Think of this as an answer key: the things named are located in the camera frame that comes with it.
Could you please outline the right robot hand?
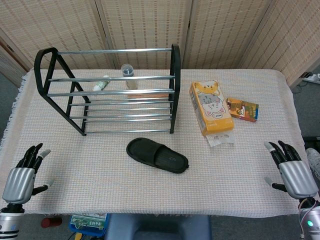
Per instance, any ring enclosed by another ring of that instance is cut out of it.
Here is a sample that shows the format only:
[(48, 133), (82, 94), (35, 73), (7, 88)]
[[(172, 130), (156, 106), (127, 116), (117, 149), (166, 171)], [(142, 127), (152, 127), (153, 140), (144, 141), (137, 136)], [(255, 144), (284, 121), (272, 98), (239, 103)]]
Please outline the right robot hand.
[(288, 193), (296, 200), (313, 198), (318, 193), (318, 186), (313, 178), (309, 165), (302, 161), (294, 147), (282, 141), (278, 144), (264, 142), (280, 173), (283, 183), (276, 183), (265, 177), (265, 182), (276, 190)]

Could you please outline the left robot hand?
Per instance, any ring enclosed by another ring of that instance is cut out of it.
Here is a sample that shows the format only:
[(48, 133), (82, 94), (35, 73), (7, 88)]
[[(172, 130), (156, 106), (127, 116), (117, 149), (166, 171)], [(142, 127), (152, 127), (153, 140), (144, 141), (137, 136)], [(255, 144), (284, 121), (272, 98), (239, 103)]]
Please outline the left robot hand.
[(31, 146), (16, 167), (10, 170), (2, 195), (2, 199), (6, 203), (23, 205), (32, 196), (46, 191), (55, 182), (54, 179), (51, 179), (42, 186), (34, 187), (36, 175), (42, 161), (51, 152), (46, 149), (39, 153), (42, 146), (42, 143)]

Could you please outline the black slipper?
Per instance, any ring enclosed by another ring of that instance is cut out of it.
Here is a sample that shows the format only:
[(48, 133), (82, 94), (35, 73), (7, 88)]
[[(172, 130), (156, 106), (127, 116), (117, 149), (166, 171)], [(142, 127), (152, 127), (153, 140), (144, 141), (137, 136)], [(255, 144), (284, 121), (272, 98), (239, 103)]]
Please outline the black slipper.
[(139, 163), (175, 174), (189, 168), (189, 160), (184, 155), (144, 137), (131, 140), (126, 153)]

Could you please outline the black metal shoe rack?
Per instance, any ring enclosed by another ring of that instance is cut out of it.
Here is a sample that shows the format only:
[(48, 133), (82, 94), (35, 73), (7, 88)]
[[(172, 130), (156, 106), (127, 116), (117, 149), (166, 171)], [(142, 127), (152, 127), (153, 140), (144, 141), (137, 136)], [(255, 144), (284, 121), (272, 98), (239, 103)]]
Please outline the black metal shoe rack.
[[(82, 136), (92, 134), (89, 123), (139, 123), (168, 121), (167, 132), (174, 133), (181, 89), (181, 54), (178, 44), (170, 48), (80, 50), (75, 55), (169, 52), (167, 75), (115, 77), (75, 77), (64, 60), (71, 51), (55, 47), (38, 51), (34, 60), (35, 82), (39, 95)], [(112, 89), (85, 91), (82, 83), (101, 81), (168, 81), (168, 88)]]

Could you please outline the grey sneaker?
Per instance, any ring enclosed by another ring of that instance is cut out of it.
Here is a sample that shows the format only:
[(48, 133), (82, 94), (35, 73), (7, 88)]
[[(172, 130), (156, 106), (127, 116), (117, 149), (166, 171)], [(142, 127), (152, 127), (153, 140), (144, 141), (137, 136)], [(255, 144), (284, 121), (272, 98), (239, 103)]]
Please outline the grey sneaker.
[(320, 181), (320, 153), (314, 148), (307, 148), (306, 154), (310, 168), (314, 172), (317, 179)]

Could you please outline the red cylinder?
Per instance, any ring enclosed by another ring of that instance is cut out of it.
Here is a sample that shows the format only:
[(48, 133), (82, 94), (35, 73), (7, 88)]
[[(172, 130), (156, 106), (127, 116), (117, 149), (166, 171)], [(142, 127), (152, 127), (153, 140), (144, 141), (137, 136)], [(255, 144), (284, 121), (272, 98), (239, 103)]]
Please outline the red cylinder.
[(44, 229), (51, 228), (51, 227), (57, 227), (62, 224), (62, 218), (61, 217), (45, 217), (42, 219), (40, 226)]

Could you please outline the blue box with green label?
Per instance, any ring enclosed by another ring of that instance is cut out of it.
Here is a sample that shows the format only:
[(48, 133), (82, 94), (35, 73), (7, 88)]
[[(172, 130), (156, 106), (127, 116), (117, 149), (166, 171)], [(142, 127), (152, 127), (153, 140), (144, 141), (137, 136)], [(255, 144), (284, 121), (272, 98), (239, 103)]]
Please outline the blue box with green label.
[(109, 225), (108, 213), (74, 214), (70, 217), (68, 227), (72, 232), (92, 237), (103, 237)]

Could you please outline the small colourful snack box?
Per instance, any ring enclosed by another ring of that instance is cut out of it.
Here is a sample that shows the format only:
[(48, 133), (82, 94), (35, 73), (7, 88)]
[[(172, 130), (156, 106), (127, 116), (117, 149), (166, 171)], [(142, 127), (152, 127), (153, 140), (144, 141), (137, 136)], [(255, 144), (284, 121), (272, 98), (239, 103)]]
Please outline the small colourful snack box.
[(228, 97), (226, 103), (229, 113), (233, 118), (245, 120), (248, 122), (256, 122), (258, 120), (259, 105), (252, 102), (239, 100)]

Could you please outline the white power strip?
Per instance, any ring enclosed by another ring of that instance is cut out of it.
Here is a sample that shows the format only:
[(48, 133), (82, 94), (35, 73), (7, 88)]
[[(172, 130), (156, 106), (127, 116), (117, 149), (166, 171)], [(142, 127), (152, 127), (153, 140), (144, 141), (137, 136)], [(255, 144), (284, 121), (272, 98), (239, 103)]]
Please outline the white power strip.
[(310, 75), (303, 79), (305, 82), (319, 84), (320, 85), (320, 73)]

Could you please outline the orange cat tissue pack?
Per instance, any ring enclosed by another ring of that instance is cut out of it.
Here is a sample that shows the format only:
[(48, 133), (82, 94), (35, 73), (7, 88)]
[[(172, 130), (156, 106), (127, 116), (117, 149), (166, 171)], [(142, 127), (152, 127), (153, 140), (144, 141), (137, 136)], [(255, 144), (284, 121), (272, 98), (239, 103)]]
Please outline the orange cat tissue pack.
[(234, 144), (234, 122), (219, 82), (192, 82), (189, 94), (201, 134), (209, 145)]

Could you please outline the green white tube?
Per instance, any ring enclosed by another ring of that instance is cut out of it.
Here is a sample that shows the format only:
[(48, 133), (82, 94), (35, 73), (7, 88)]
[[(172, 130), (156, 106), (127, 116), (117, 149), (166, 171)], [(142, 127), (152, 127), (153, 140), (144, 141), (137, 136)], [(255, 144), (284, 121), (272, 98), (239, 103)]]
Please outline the green white tube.
[(106, 81), (99, 81), (96, 83), (96, 85), (93, 87), (93, 91), (102, 91), (110, 82), (108, 80)]

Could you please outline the checked pink tablecloth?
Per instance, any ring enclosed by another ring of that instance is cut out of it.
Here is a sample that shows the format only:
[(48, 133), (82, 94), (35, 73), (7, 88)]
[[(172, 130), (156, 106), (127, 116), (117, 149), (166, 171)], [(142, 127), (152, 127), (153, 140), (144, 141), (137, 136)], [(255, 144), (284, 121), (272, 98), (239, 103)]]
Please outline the checked pink tablecloth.
[(266, 218), (296, 214), (267, 143), (284, 142), (308, 163), (293, 94), (271, 69), (184, 69), (177, 113), (167, 98), (129, 100), (111, 82), (90, 93), (88, 113), (76, 96), (68, 123), (39, 94), (30, 71), (0, 145), (0, 208), (8, 174), (38, 144), (50, 153), (27, 198), (27, 213), (204, 214)]

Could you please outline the blue grey chair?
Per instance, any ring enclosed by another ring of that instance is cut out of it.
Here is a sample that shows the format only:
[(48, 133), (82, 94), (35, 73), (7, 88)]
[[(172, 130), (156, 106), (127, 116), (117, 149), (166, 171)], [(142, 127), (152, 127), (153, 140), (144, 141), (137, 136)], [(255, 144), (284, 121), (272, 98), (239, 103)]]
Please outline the blue grey chair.
[(208, 215), (112, 213), (104, 240), (213, 240)]

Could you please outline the beige folding screen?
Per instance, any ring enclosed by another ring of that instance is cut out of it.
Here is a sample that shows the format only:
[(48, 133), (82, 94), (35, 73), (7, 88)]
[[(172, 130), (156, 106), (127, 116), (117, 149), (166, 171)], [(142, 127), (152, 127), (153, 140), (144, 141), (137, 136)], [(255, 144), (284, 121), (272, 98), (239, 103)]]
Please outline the beige folding screen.
[(72, 52), (72, 69), (272, 69), (287, 84), (320, 61), (320, 0), (0, 0), (0, 40), (30, 68), (39, 50)]

